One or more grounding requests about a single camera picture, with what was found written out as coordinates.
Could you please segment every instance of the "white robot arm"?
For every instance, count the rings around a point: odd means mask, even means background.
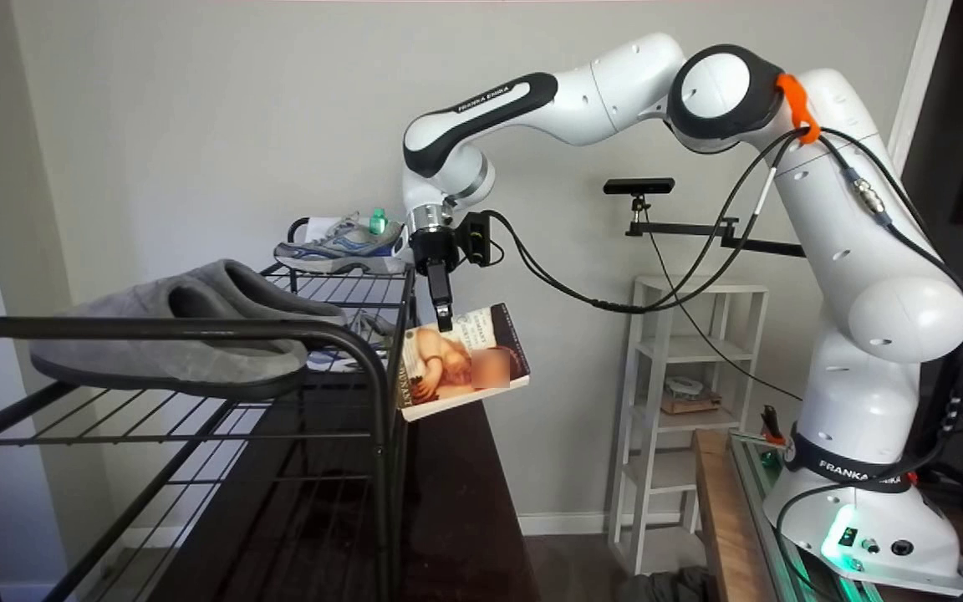
[[[892,184],[873,115],[836,69],[794,78],[741,45],[685,59],[672,35],[646,35],[589,66],[530,74],[418,115],[405,132],[401,192],[438,318],[451,318],[448,227],[456,209],[492,190],[495,175],[473,136],[536,128],[564,143],[598,143],[649,115],[696,155],[739,139],[769,147],[799,129],[779,156],[775,190],[825,307],[795,451],[765,516],[851,578],[963,593],[954,524],[899,476],[919,364],[963,340],[963,292],[939,269]]]

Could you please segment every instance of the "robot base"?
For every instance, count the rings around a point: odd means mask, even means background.
[[[963,594],[963,557],[954,524],[910,491],[825,489],[815,471],[784,471],[763,512],[784,516],[784,539],[815,555],[843,578]]]

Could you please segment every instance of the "black metal rack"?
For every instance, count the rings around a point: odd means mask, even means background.
[[[50,382],[0,410],[0,447],[173,447],[130,505],[59,575],[50,597],[390,597],[408,428],[395,410],[412,269],[263,278],[338,305],[312,322],[0,318],[0,336],[155,336],[309,345],[303,382],[263,400],[95,391]]]

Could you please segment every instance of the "black wire stand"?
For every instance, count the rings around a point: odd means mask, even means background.
[[[263,278],[345,312],[319,322],[0,318],[0,336],[309,345],[279,399],[74,389],[0,408],[0,447],[157,445],[171,451],[47,597],[395,597],[408,428],[395,410],[412,269]]]

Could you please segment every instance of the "floor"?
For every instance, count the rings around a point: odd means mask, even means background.
[[[617,602],[623,569],[595,536],[526,539],[542,602]]]

